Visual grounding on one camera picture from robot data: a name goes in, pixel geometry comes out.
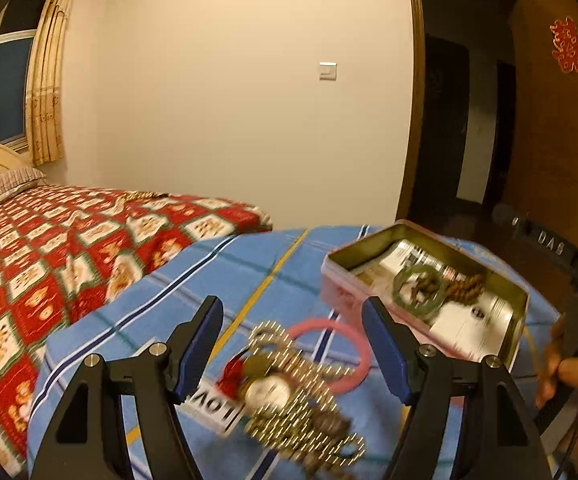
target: blue plaid tablecloth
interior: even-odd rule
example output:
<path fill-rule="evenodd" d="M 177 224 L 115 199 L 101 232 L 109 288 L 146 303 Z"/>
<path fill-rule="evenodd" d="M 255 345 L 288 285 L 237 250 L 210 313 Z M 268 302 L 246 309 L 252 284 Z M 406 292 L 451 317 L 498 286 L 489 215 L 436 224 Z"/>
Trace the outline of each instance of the blue plaid tablecloth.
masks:
<path fill-rule="evenodd" d="M 106 360 L 131 356 L 151 342 L 164 341 L 176 324 L 191 319 L 209 294 L 218 296 L 225 310 L 217 353 L 204 377 L 215 381 L 224 365 L 246 342 L 259 322 L 274 319 L 290 327 L 312 317 L 335 319 L 338 314 L 320 300 L 325 255 L 376 228 L 322 227 L 267 234 L 240 235 L 196 243 L 156 272 L 128 288 L 116 301 L 74 325 L 51 334 L 37 380 L 28 427 L 28 465 L 31 471 L 42 436 L 70 378 L 81 360 L 98 352 Z M 530 291 L 527 325 L 513 375 L 530 409 L 534 406 L 536 371 L 549 328 L 558 317 L 553 307 L 513 269 L 485 248 L 448 239 L 476 259 Z M 310 333 L 300 345 L 322 360 L 357 364 L 354 347 L 330 331 Z M 338 397 L 341 411 L 352 419 L 353 430 L 366 439 L 367 453 L 353 467 L 357 478 L 380 478 L 398 441 L 406 410 L 387 390 L 375 362 L 364 383 Z M 124 424 L 134 475 L 150 479 L 137 427 L 132 397 L 123 397 Z M 452 405 L 435 478 L 448 479 L 460 429 L 461 409 Z M 207 480 L 301 479 L 293 463 L 278 460 L 242 431 L 242 423 L 227 437 L 217 436 L 194 418 L 179 413 L 195 460 Z"/>

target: red object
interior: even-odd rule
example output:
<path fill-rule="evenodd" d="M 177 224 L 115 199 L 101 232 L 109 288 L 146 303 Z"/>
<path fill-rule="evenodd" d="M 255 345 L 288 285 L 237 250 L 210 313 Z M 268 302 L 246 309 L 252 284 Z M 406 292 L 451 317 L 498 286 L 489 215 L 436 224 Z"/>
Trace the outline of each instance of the red object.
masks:
<path fill-rule="evenodd" d="M 553 51 L 553 57 L 558 60 L 560 70 L 565 74 L 578 72 L 578 26 L 571 17 L 566 20 L 556 20 L 549 27 L 553 32 L 553 45 L 557 50 Z"/>
<path fill-rule="evenodd" d="M 355 328 L 339 321 L 331 319 L 307 319 L 302 323 L 292 326 L 287 330 L 287 334 L 292 339 L 296 339 L 312 330 L 333 330 L 343 334 L 360 354 L 360 364 L 351 375 L 332 381 L 328 384 L 329 389 L 334 395 L 345 394 L 356 389 L 362 381 L 365 380 L 371 369 L 371 346 L 369 342 Z"/>
<path fill-rule="evenodd" d="M 244 361 L 240 358 L 242 354 L 238 354 L 231 359 L 224 367 L 222 377 L 215 383 L 215 387 L 223 394 L 233 400 L 238 400 L 238 388 L 242 382 L 242 367 Z"/>
<path fill-rule="evenodd" d="M 123 193 L 43 186 L 0 205 L 0 458 L 10 473 L 24 463 L 28 391 L 51 332 L 197 240 L 271 229 L 262 210 L 243 203 L 189 195 L 124 202 Z"/>

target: pink ring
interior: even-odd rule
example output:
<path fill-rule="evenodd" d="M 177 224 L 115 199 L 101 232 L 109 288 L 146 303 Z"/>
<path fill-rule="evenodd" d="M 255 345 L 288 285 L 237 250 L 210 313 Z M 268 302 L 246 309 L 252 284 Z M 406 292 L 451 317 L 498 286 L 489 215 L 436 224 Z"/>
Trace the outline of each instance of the pink ring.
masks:
<path fill-rule="evenodd" d="M 362 381 L 369 375 L 371 369 L 371 346 L 357 330 L 351 326 L 333 321 L 331 319 L 307 319 L 302 323 L 292 326 L 287 330 L 287 334 L 292 339 L 297 339 L 301 335 L 311 332 L 312 330 L 330 329 L 334 332 L 341 332 L 355 346 L 360 354 L 360 364 L 351 375 L 342 377 L 328 384 L 331 393 L 334 395 L 345 394 L 356 389 Z"/>

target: white wall switch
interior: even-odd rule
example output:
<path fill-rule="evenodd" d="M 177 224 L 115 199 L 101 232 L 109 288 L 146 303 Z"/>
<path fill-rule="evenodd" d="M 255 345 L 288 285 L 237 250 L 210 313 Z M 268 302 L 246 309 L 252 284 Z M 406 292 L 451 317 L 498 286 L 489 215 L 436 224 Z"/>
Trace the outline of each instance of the white wall switch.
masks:
<path fill-rule="evenodd" d="M 335 81 L 338 77 L 338 64 L 337 63 L 320 63 L 318 66 L 318 73 L 320 74 L 320 81 L 329 80 Z"/>

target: red patterned blanket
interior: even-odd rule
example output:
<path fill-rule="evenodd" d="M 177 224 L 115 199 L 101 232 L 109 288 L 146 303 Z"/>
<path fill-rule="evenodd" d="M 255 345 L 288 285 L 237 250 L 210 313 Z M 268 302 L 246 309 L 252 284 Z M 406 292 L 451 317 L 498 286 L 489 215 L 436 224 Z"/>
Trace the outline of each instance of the red patterned blanket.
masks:
<path fill-rule="evenodd" d="M 128 195 L 46 186 L 0 206 L 0 453 L 24 460 L 48 334 L 115 299 L 201 238 L 271 229 L 261 209 L 244 203 Z"/>

